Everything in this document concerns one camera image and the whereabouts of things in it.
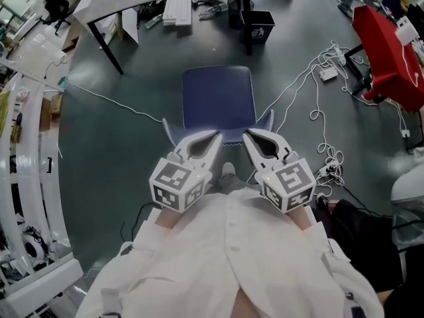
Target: sleeve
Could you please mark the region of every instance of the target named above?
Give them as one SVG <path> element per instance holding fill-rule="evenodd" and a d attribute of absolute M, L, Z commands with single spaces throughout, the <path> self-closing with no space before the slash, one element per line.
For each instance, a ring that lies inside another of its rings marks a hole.
<path fill-rule="evenodd" d="M 102 289 L 116 289 L 122 298 L 137 275 L 149 265 L 150 259 L 162 246 L 169 232 L 169 229 L 159 227 L 153 221 L 143 222 L 132 244 L 133 249 L 128 254 L 121 255 L 122 250 L 129 245 L 124 243 L 118 255 L 102 268 L 81 303 L 76 317 L 98 318 L 103 314 Z"/>
<path fill-rule="evenodd" d="M 376 292 L 368 280 L 353 268 L 339 244 L 327 238 L 323 224 L 313 223 L 303 232 L 346 295 L 345 317 L 361 317 L 355 314 L 359 306 L 367 318 L 384 318 Z"/>

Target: gray floor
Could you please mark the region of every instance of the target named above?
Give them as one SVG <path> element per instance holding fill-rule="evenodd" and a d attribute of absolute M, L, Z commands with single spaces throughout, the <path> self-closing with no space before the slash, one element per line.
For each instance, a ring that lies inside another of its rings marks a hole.
<path fill-rule="evenodd" d="M 227 26 L 226 15 L 199 22 L 193 12 L 191 30 L 157 26 L 145 31 L 141 27 L 139 47 L 129 38 L 122 42 L 114 39 L 111 48 L 124 67 L 123 76 L 98 50 L 94 38 L 83 37 L 68 78 L 136 110 L 181 124 L 180 78 L 186 69 L 220 64 L 248 66 L 256 109 L 262 114 L 309 61 L 330 46 L 330 40 L 347 47 L 359 44 L 335 0 L 253 1 L 256 10 L 271 11 L 276 26 L 266 45 L 254 47 L 250 57 L 238 42 L 238 32 Z M 392 184 L 413 165 L 399 135 L 395 108 L 387 103 L 379 107 L 360 104 L 341 91 L 340 77 L 325 86 L 319 84 L 327 139 L 344 152 L 346 186 L 369 208 L 390 213 Z M 66 91 L 59 142 L 64 156 L 60 161 L 60 190 L 74 254 L 87 270 L 102 267 L 117 253 L 124 221 L 124 237 L 130 239 L 140 206 L 150 201 L 148 177 L 172 146 L 160 124 L 76 87 L 69 86 Z M 283 119 L 294 91 L 290 89 L 274 107 L 276 124 Z M 325 159 L 317 153 L 317 145 L 323 140 L 322 121 L 309 120 L 315 98 L 315 85 L 309 78 L 280 132 L 314 171 Z M 413 140 L 418 140 L 417 116 L 405 117 Z M 234 162 L 241 178 L 252 171 L 241 147 L 224 149 L 219 163 L 224 160 Z M 333 196 L 351 199 L 339 187 L 335 187 Z"/>

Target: paper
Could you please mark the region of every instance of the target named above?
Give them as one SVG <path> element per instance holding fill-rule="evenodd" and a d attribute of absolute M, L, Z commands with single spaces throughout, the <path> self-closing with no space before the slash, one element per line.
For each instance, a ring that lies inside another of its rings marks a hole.
<path fill-rule="evenodd" d="M 122 27 L 138 44 L 137 12 L 134 9 L 129 8 L 122 12 Z"/>

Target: white shelf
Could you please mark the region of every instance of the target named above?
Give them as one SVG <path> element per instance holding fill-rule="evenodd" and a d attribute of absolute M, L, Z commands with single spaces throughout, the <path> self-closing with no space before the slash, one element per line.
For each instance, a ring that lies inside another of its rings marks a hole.
<path fill-rule="evenodd" d="M 21 139 L 16 144 L 16 166 L 25 224 L 40 231 L 45 243 L 50 245 L 52 238 L 44 214 L 38 169 L 38 128 L 44 90 L 43 83 L 36 89 L 32 88 L 27 102 L 23 105 Z"/>
<path fill-rule="evenodd" d="M 19 265 L 23 267 L 29 274 L 34 274 L 30 258 L 28 257 L 21 238 L 21 230 L 17 225 L 15 217 L 9 162 L 11 127 L 13 124 L 13 108 L 15 105 L 21 78 L 21 74 L 15 74 L 15 76 L 13 76 L 13 78 L 5 87 L 5 89 L 8 88 L 10 90 L 10 94 L 5 127 L 0 138 L 0 222 L 11 254 L 17 260 Z"/>
<path fill-rule="evenodd" d="M 26 317 L 83 276 L 80 263 L 72 253 L 38 271 L 28 285 L 7 296 L 19 317 Z"/>
<path fill-rule="evenodd" d="M 50 99 L 53 93 L 45 93 Z M 65 220 L 62 212 L 58 169 L 59 123 L 51 123 L 50 130 L 40 132 L 40 181 L 44 205 L 52 239 L 58 242 L 56 252 L 61 256 L 71 251 Z"/>

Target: bottle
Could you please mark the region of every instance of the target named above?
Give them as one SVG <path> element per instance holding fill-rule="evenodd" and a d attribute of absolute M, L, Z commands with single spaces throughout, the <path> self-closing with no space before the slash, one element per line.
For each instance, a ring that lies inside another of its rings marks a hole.
<path fill-rule="evenodd" d="M 228 5 L 226 3 L 220 3 L 219 5 L 210 6 L 199 14 L 199 20 L 207 20 L 213 18 L 215 15 L 228 11 Z"/>
<path fill-rule="evenodd" d="M 156 25 L 159 21 L 161 21 L 163 17 L 164 17 L 163 13 L 156 15 L 153 19 L 150 19 L 144 25 L 146 26 L 147 29 L 151 29 L 154 25 Z"/>

